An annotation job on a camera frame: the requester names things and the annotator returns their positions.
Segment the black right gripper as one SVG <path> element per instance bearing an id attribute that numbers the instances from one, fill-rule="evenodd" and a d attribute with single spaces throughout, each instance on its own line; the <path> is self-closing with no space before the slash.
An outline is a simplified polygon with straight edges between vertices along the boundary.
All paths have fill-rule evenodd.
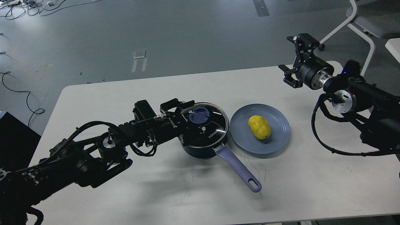
<path id="1" fill-rule="evenodd" d="M 284 72 L 284 82 L 292 88 L 302 88 L 304 83 L 312 90 L 321 89 L 324 81 L 333 76 L 334 67 L 314 55 L 320 42 L 308 33 L 287 37 L 287 40 L 294 44 L 296 57 L 292 69 L 283 64 L 278 65 Z"/>

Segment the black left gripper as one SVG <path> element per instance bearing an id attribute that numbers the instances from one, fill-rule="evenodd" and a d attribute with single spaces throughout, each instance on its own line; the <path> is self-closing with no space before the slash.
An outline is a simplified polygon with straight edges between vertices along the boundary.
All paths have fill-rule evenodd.
<path id="1" fill-rule="evenodd" d="M 165 114 L 163 119 L 160 116 L 156 118 L 154 112 L 148 113 L 147 119 L 151 118 L 151 120 L 148 125 L 150 135 L 147 145 L 160 145 L 180 135 L 183 146 L 200 146 L 203 144 L 205 127 L 201 125 L 190 125 L 188 127 L 188 121 L 181 113 L 194 104 L 194 100 L 184 102 L 174 98 L 160 105 L 160 112 Z M 169 112 L 172 108 L 176 108 L 174 113 Z"/>

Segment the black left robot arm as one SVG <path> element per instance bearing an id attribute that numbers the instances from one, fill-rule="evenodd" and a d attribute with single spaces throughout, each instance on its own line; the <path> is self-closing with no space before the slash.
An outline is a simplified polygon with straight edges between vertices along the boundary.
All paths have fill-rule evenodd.
<path id="1" fill-rule="evenodd" d="M 184 111 L 195 101 L 174 98 L 160 106 L 156 115 L 148 101 L 134 104 L 134 120 L 120 125 L 90 121 L 77 127 L 38 164 L 9 171 L 1 168 L 1 224 L 24 225 L 31 214 L 36 225 L 44 220 L 34 208 L 39 202 L 75 183 L 97 188 L 133 164 L 126 147 L 136 155 L 152 157 L 160 144 L 190 130 Z"/>

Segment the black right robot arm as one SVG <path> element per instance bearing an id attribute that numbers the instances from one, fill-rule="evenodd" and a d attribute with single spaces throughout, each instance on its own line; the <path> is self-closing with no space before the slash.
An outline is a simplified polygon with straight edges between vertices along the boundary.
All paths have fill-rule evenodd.
<path id="1" fill-rule="evenodd" d="M 366 82 L 359 62 L 349 60 L 342 72 L 334 75 L 334 67 L 314 55 L 320 43 L 310 34 L 287 37 L 295 47 L 292 68 L 279 65 L 284 82 L 292 88 L 306 85 L 324 91 L 314 107 L 311 127 L 316 140 L 331 153 L 345 156 L 385 156 L 399 154 L 399 96 L 394 96 Z M 318 110 L 332 121 L 351 123 L 360 132 L 361 142 L 376 148 L 373 152 L 344 152 L 325 144 L 317 135 Z"/>

